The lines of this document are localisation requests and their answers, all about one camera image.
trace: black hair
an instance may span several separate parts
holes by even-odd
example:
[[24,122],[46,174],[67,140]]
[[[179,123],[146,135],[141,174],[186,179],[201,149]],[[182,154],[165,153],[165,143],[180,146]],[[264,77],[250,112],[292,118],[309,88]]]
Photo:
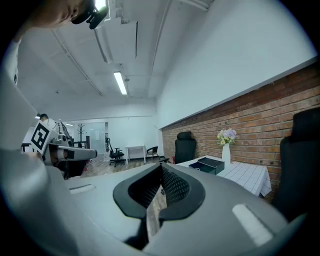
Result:
[[47,114],[41,114],[41,115],[40,115],[40,119],[42,119],[42,118],[49,119],[49,117],[47,116]]

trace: white desk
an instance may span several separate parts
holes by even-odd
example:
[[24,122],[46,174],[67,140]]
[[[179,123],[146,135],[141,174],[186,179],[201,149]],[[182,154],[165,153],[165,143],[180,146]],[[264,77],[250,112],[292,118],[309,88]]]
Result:
[[146,147],[145,145],[137,145],[137,146],[126,146],[125,150],[126,150],[126,157],[125,157],[125,162],[128,165],[128,160],[130,161],[130,150],[138,150],[138,149],[142,149],[143,150],[143,159],[144,159],[144,163],[146,163]]
[[[221,158],[206,155],[191,161],[179,163],[178,165],[189,167],[189,165],[196,163],[201,158],[222,161]],[[228,169],[224,169],[217,176],[239,184],[256,196],[259,196],[261,193],[265,197],[271,192],[270,177],[268,169],[265,166],[233,161]]]

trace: black box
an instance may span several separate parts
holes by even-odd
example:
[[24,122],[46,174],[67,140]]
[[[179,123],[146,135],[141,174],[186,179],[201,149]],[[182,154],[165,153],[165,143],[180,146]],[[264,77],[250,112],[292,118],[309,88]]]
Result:
[[199,159],[198,162],[190,164],[189,167],[217,175],[225,169],[225,162],[204,157]]

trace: ceiling light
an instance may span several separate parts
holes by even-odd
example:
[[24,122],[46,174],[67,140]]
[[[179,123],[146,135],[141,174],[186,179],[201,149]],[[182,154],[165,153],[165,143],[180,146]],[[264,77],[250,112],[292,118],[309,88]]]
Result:
[[127,95],[126,87],[124,84],[124,80],[122,79],[121,72],[114,72],[114,77],[118,83],[121,93],[123,95]]
[[98,10],[100,10],[104,6],[106,6],[106,0],[95,0],[95,7]]

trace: wooden floor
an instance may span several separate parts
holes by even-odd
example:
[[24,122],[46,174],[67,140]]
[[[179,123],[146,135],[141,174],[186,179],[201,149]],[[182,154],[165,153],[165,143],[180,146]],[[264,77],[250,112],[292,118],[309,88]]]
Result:
[[[147,159],[146,163],[152,164],[152,159]],[[126,162],[124,161],[124,162],[117,163],[116,167],[114,167],[115,165],[114,163],[109,165],[109,162],[104,162],[104,158],[102,156],[98,156],[95,159],[92,159],[90,163],[87,163],[86,167],[88,170],[81,175],[81,178],[118,173],[118,172],[122,172],[132,168],[136,168],[139,166],[143,166],[144,164],[145,163],[143,159],[131,160],[129,161],[128,165],[126,165]],[[160,186],[152,203],[146,210],[146,215],[147,215],[146,224],[147,224],[149,240],[160,229],[160,224],[159,224],[160,210],[167,207],[166,196],[161,194],[161,189],[162,187]]]

